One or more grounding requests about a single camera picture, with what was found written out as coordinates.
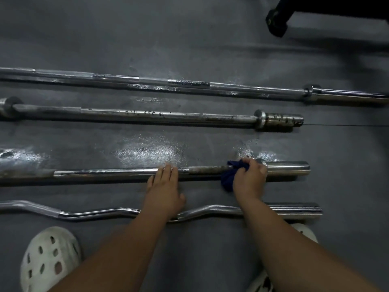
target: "gym floor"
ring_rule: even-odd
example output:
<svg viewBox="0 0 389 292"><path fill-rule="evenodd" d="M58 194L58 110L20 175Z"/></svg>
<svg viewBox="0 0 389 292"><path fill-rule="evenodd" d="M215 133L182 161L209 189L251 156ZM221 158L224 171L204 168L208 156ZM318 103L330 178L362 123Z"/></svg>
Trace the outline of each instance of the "gym floor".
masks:
<svg viewBox="0 0 389 292"><path fill-rule="evenodd" d="M0 0L0 66L167 77L268 87L389 90L389 27L383 20L294 14L282 39L265 24L279 0ZM386 107L0 82L1 97L27 104L251 115L303 114L290 133L251 129L71 121L0 122L0 169L223 165L243 155L308 161L306 178L266 185L268 202L317 202L319 242L389 287L389 113ZM237 206L218 181L181 182L187 208ZM1 187L25 199L84 211L140 208L144 183ZM0 215L0 287L19 291L30 240L66 227L87 257L131 219L63 222ZM166 227L142 291L244 291L260 258L241 219Z"/></svg>

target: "metal bar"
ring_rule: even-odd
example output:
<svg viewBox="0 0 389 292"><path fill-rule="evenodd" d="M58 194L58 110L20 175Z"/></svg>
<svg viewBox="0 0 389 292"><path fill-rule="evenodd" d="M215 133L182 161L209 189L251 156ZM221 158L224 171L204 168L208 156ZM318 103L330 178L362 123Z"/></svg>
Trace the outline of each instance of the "metal bar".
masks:
<svg viewBox="0 0 389 292"><path fill-rule="evenodd" d="M267 203L267 205L285 220L311 220L323 215L322 209L316 203ZM26 211L69 221L88 221L117 217L133 218L140 213L138 209L124 207L71 213L30 201L0 202L0 213L8 211ZM238 207L209 205L181 212L169 222L182 222L208 216L243 217L243 213Z"/></svg>
<svg viewBox="0 0 389 292"><path fill-rule="evenodd" d="M218 82L148 78L101 73L38 70L33 68L0 68L0 80L68 84L89 87L142 89L164 92L211 94L230 97L262 99L318 100L372 102L386 104L388 94L362 91L322 89L319 85L306 85L301 89L270 88L254 85Z"/></svg>
<svg viewBox="0 0 389 292"><path fill-rule="evenodd" d="M27 105L17 97L0 99L0 117L6 119L62 119L121 122L159 122L199 125L238 125L261 129L263 127L300 127L304 118L293 114L270 114L257 110L253 116L194 114L183 112L135 111L120 109L50 107Z"/></svg>
<svg viewBox="0 0 389 292"><path fill-rule="evenodd" d="M265 162L257 159L268 167L268 176L303 176L310 173L307 162ZM192 166L178 168L179 176L186 179L201 179L220 177L232 169L232 166ZM107 182L144 180L155 175L158 168L123 168L123 169L90 169L90 170L50 170L37 169L34 171L2 170L0 184L18 185L21 183L71 183L71 182Z"/></svg>

